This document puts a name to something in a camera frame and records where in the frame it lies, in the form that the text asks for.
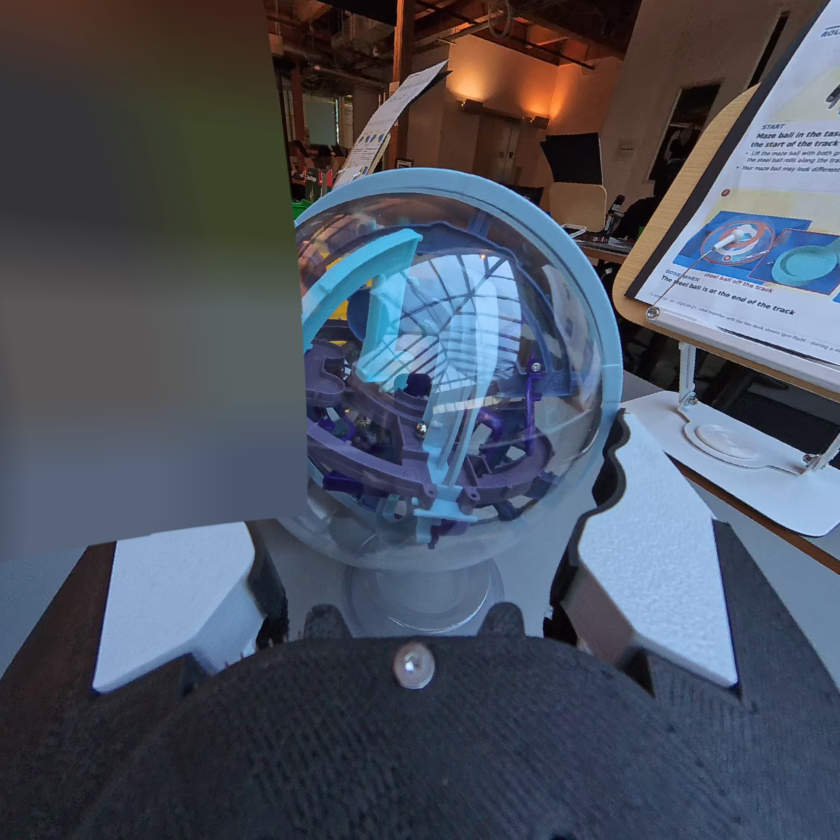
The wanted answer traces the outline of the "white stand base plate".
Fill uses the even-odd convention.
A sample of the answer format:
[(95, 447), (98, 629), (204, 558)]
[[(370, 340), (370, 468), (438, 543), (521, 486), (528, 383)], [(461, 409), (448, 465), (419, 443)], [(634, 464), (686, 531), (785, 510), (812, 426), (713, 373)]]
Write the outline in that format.
[(699, 402), (697, 348), (679, 342), (679, 387), (624, 403), (664, 452), (775, 524), (821, 538), (839, 523), (839, 436), (815, 453)]

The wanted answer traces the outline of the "printed instruction sheet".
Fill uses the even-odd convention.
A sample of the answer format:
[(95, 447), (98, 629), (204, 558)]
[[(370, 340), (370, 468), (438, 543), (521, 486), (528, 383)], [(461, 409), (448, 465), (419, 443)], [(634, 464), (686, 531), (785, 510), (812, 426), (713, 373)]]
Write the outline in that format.
[(631, 296), (838, 365), (838, 2), (761, 84), (720, 151)]

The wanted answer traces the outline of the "paper instruction stand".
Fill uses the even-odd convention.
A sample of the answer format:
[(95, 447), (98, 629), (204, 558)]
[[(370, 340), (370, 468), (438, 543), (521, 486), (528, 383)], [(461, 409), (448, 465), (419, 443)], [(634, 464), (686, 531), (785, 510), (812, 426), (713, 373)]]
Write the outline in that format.
[(383, 159), (392, 138), (392, 131), (399, 119), (429, 88), (435, 87), (450, 73), (448, 60), (430, 66), (408, 76), (375, 111), (364, 130), (354, 142), (350, 156), (343, 165), (333, 184), (337, 190), (373, 174)]

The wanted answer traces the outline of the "black wall poster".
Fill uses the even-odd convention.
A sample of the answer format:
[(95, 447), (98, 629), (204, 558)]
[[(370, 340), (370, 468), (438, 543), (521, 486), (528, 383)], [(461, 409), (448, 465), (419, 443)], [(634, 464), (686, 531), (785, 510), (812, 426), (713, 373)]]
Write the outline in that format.
[(720, 88), (721, 83), (716, 81), (679, 90), (649, 170), (649, 181), (655, 182), (675, 161), (688, 157), (706, 126)]

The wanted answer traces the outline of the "clear maze ball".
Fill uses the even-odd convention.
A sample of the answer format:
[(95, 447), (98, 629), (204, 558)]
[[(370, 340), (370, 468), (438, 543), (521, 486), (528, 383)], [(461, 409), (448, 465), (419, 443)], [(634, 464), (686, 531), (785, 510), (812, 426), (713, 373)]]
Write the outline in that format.
[(579, 246), (509, 188), (430, 168), (338, 186), (295, 233), (308, 501), (282, 526), (373, 571), (524, 546), (601, 453), (622, 392)]

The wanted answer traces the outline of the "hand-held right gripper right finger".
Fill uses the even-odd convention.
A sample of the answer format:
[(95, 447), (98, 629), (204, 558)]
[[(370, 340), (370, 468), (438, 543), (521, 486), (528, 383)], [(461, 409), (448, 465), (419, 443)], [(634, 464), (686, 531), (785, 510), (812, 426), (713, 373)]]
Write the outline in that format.
[(550, 591), (577, 641), (616, 667), (656, 654), (715, 685), (739, 681), (714, 517), (622, 409)]

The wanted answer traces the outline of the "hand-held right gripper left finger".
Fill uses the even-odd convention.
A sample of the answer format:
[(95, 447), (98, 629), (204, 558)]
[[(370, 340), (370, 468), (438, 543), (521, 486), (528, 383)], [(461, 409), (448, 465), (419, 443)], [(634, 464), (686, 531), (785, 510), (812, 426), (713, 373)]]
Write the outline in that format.
[(215, 675), (288, 633), (285, 589), (254, 523), (122, 540), (92, 688), (108, 694), (181, 658)]

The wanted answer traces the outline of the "clear plastic ball stand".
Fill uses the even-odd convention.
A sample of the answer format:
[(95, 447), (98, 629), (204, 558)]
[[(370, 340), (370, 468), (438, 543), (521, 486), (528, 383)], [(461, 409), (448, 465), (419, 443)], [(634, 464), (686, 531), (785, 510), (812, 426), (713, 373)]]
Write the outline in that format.
[(435, 572), (348, 568), (343, 598), (358, 637), (476, 635), (491, 607), (505, 600), (494, 561)]

